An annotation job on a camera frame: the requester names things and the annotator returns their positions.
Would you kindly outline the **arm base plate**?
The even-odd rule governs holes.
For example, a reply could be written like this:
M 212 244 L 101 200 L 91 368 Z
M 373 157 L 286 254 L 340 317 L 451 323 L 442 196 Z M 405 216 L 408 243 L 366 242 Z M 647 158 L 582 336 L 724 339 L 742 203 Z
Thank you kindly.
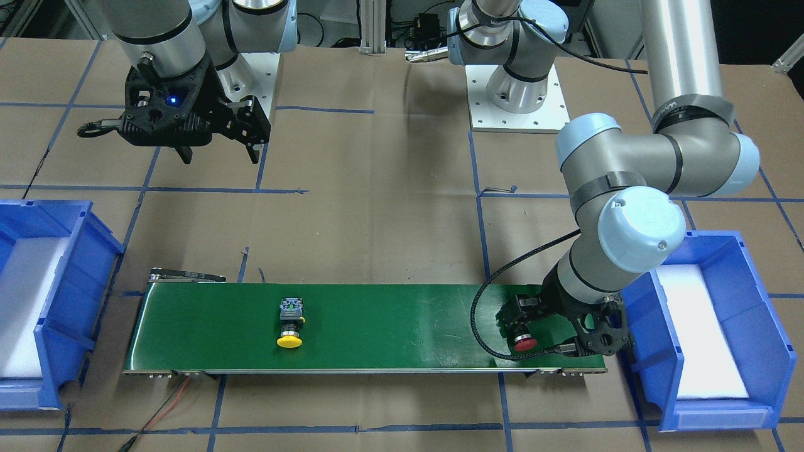
M 570 121 L 555 66 L 535 83 L 500 65 L 467 65 L 465 73 L 472 131 L 556 134 Z
M 239 101 L 245 95 L 255 95 L 267 117 L 271 118 L 280 59 L 279 53 L 239 54 L 234 63 L 217 71 L 227 97 Z

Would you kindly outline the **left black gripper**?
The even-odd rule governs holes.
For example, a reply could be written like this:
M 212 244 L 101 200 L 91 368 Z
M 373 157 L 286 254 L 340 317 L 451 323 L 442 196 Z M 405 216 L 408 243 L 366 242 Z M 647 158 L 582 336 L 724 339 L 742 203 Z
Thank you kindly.
M 501 337 L 513 343 L 511 330 L 514 324 L 528 325 L 551 315 L 562 315 L 570 320 L 579 340 L 587 343 L 591 342 L 590 331 L 581 321 L 589 313 L 587 304 L 568 294 L 557 281 L 550 281 L 536 295 L 515 294 L 513 298 L 506 299 L 499 309 L 499 331 Z

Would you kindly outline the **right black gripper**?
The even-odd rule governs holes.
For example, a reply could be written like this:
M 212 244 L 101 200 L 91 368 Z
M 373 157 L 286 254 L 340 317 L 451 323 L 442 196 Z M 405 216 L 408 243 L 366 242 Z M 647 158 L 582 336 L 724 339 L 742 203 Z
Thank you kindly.
M 251 163 L 259 163 L 259 153 L 270 140 L 271 125 L 255 95 L 230 103 L 214 101 L 207 108 L 207 121 L 213 132 L 245 145 Z M 185 165 L 192 163 L 192 147 L 175 146 L 175 151 Z

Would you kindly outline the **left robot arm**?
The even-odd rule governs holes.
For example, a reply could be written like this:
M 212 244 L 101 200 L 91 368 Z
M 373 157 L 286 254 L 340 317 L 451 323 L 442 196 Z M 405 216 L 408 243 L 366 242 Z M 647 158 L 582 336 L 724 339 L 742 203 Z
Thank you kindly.
M 760 165 L 756 145 L 731 131 L 734 106 L 720 79 L 709 1 L 643 1 L 641 24 L 655 111 L 651 134 L 632 135 L 603 112 L 563 126 L 559 169 L 579 230 L 535 299 L 517 301 L 503 326 L 515 342 L 526 324 L 558 314 L 580 354 L 611 355 L 631 338 L 617 295 L 660 266 L 685 235 L 671 195 L 743 190 Z

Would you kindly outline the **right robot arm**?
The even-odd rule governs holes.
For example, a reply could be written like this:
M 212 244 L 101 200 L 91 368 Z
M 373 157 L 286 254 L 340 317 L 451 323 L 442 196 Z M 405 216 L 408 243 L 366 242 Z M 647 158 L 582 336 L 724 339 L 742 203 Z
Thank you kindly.
M 219 134 L 252 163 L 269 143 L 273 84 L 258 61 L 298 43 L 294 1 L 102 1 L 131 63 L 124 112 L 86 123 L 82 138 L 117 132 L 133 146 L 170 147 L 184 163 Z

